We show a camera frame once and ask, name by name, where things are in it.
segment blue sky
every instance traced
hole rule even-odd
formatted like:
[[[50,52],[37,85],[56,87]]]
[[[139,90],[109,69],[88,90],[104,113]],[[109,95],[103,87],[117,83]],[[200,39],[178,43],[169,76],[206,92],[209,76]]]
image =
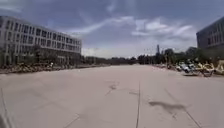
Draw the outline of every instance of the blue sky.
[[[83,40],[82,53],[100,57],[184,51],[195,33],[224,16],[223,0],[0,0],[9,15]]]

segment building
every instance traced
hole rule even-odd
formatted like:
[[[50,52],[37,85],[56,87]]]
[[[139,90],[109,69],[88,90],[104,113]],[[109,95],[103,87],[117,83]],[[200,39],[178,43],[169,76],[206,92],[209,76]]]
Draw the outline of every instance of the building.
[[[224,59],[224,17],[197,32],[197,42],[208,57]]]
[[[56,56],[60,64],[75,64],[81,55],[82,42],[61,32],[8,16],[0,16],[1,63],[17,64],[38,56]]]
[[[160,47],[159,47],[158,44],[157,44],[157,46],[156,46],[156,53],[160,54]]]

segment paved plaza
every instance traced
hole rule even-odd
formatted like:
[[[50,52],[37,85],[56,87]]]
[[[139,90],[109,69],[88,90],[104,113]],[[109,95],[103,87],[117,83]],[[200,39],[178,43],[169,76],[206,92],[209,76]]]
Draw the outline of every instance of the paved plaza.
[[[0,87],[13,128],[224,127],[222,77],[133,65],[0,75]]]

